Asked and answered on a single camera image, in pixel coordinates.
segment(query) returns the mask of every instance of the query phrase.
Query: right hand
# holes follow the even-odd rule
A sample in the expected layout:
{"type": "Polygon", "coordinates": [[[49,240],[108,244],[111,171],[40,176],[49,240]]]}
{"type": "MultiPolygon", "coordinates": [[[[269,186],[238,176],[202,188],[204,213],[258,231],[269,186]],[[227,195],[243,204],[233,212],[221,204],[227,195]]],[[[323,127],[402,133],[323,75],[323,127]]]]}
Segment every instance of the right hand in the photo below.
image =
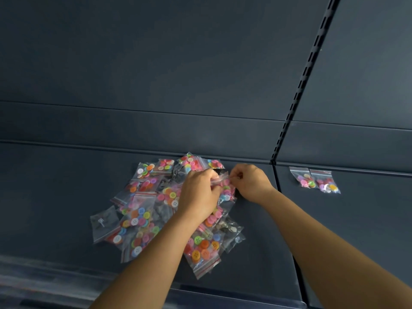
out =
{"type": "Polygon", "coordinates": [[[240,194],[254,203],[262,204],[264,198],[275,190],[263,170],[255,165],[237,164],[229,178],[240,194]]]}

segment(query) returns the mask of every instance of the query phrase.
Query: dark gray wall panel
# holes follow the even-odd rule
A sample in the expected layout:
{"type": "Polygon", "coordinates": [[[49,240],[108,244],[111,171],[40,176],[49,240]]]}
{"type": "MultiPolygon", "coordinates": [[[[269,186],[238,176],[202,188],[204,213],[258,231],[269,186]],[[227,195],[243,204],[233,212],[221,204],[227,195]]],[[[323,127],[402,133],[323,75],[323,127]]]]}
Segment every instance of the dark gray wall panel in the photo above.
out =
{"type": "Polygon", "coordinates": [[[412,130],[293,121],[277,160],[412,172],[411,156],[412,130]]]}
{"type": "MultiPolygon", "coordinates": [[[[313,218],[412,287],[412,178],[333,171],[342,194],[301,188],[276,166],[280,190],[313,218]]],[[[311,305],[319,304],[309,290],[311,305]]]]}
{"type": "Polygon", "coordinates": [[[341,0],[295,120],[412,129],[412,0],[341,0]]]}
{"type": "Polygon", "coordinates": [[[0,102],[0,139],[271,159],[283,121],[0,102]]]}
{"type": "Polygon", "coordinates": [[[1,0],[0,100],[286,118],[328,0],[1,0]]]}
{"type": "MultiPolygon", "coordinates": [[[[111,272],[124,268],[115,246],[92,244],[89,216],[111,205],[139,161],[160,156],[3,143],[0,157],[0,254],[111,272]]],[[[259,166],[275,185],[272,166],[259,166]]],[[[241,197],[231,215],[244,225],[247,240],[201,280],[183,259],[175,282],[301,300],[291,253],[269,215],[241,197]]]]}

